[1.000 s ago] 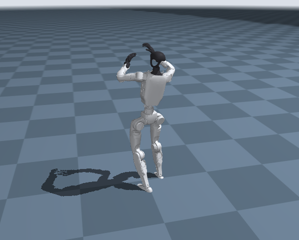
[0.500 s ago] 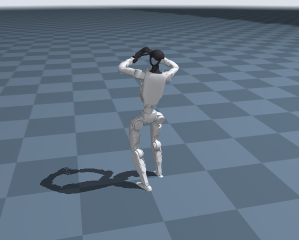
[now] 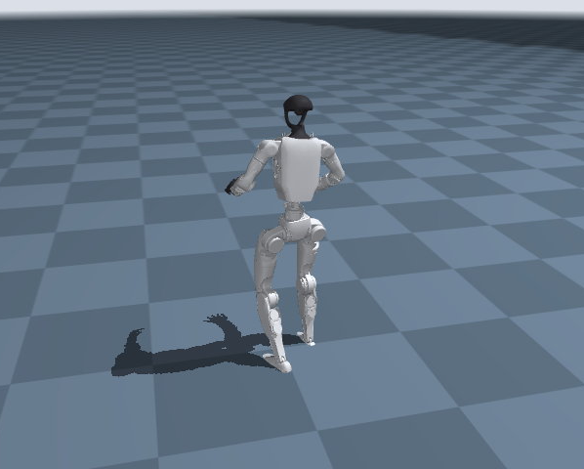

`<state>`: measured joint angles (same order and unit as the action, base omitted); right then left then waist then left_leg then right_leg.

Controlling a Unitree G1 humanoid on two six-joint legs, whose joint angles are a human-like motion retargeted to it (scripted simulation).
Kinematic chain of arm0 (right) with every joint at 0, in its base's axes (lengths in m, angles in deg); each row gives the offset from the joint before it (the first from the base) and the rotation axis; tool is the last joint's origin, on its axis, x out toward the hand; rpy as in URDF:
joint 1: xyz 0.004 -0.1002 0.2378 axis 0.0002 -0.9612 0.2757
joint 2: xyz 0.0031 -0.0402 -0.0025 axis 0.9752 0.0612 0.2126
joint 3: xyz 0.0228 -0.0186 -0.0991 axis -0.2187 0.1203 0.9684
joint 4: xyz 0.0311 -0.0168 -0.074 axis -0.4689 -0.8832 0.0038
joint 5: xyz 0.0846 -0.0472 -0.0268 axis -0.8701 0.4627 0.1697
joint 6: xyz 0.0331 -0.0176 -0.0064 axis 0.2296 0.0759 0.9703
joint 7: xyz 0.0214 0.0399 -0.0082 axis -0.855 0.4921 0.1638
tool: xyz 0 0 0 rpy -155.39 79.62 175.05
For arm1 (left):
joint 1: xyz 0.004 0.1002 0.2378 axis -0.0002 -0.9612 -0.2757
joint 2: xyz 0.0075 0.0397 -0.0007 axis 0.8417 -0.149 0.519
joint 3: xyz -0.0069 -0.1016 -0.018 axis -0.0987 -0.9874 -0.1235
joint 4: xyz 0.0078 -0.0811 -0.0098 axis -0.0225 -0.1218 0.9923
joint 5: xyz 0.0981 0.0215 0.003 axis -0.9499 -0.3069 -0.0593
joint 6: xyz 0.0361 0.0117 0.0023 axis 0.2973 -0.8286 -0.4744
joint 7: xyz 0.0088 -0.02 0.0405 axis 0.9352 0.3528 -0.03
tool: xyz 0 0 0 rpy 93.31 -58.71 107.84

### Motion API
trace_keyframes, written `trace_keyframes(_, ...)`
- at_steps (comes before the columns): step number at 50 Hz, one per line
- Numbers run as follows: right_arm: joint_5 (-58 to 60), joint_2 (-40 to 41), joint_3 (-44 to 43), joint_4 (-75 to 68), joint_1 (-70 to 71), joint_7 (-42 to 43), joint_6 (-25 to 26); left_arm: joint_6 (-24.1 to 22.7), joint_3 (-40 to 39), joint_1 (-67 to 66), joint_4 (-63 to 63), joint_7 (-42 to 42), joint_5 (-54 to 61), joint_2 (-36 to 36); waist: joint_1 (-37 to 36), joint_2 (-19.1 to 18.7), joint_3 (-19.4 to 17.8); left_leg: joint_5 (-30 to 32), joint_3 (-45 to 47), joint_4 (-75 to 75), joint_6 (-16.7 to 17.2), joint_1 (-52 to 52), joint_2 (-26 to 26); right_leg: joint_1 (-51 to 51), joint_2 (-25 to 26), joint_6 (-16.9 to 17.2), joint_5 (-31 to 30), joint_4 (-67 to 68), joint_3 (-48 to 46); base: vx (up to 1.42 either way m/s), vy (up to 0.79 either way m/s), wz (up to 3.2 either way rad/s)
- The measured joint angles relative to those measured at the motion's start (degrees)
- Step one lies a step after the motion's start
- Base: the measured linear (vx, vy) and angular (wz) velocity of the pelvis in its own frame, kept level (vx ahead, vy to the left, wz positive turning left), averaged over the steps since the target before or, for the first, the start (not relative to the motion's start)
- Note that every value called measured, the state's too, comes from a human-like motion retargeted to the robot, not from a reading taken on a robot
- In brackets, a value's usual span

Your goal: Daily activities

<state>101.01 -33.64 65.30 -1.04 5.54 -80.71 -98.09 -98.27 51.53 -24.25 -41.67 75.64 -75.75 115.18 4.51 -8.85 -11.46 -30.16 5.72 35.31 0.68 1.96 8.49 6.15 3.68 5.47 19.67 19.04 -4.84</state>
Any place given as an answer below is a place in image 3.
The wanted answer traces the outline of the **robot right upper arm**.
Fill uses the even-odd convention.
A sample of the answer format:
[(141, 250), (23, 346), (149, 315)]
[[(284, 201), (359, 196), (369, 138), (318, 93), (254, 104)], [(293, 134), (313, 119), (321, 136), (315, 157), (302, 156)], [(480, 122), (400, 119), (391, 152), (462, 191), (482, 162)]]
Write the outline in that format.
[(345, 172), (335, 153), (334, 148), (327, 142), (320, 140), (321, 157), (327, 168), (330, 170), (328, 181), (333, 185), (341, 183), (345, 177)]

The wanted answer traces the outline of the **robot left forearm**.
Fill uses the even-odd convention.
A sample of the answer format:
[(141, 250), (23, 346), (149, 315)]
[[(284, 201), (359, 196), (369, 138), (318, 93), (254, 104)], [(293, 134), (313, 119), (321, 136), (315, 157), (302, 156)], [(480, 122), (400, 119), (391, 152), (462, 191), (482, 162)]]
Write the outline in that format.
[(243, 193), (245, 193), (245, 191), (243, 189), (241, 189), (240, 187), (238, 187), (238, 183), (241, 181), (242, 177), (244, 176), (244, 174), (242, 174), (232, 185), (232, 187), (230, 188), (230, 191), (235, 195), (235, 196), (240, 196)]

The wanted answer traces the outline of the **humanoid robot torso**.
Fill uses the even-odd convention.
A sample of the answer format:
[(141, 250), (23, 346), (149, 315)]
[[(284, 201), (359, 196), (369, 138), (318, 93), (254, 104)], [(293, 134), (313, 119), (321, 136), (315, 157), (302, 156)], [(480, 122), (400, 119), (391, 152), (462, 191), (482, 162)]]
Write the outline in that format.
[(277, 196), (289, 201), (283, 203), (285, 214), (278, 218), (278, 224), (285, 229), (286, 243), (302, 240), (311, 234), (311, 218), (300, 204), (312, 201), (318, 187), (321, 143), (312, 136), (313, 133), (309, 139), (289, 138), (292, 132), (286, 136), (283, 133), (277, 137), (281, 144), (272, 161)]

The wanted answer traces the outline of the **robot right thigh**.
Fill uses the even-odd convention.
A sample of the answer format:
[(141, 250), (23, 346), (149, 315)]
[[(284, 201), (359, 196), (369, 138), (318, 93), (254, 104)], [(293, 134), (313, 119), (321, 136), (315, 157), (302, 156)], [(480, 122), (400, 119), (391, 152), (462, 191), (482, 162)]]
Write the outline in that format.
[(326, 229), (315, 218), (311, 218), (311, 234), (297, 241), (297, 276), (296, 287), (300, 293), (313, 292), (313, 278), (311, 276), (313, 263), (321, 241), (326, 234)]

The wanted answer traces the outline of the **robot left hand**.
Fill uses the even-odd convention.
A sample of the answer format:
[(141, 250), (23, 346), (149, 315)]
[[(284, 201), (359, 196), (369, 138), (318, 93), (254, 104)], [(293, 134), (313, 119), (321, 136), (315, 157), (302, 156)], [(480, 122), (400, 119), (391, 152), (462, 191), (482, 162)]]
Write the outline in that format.
[[(238, 178), (239, 178), (239, 177), (238, 177)], [(238, 179), (238, 178), (237, 178), (237, 179)], [(237, 179), (236, 179), (236, 180), (237, 180)], [(230, 191), (230, 188), (232, 187), (232, 185), (234, 184), (234, 182), (235, 182), (236, 180), (235, 180), (235, 179), (233, 179), (233, 180), (232, 180), (232, 181), (229, 183), (228, 187), (225, 189), (225, 191), (226, 191), (228, 194), (232, 193), (232, 192)], [(233, 193), (232, 193), (232, 194), (233, 194)]]

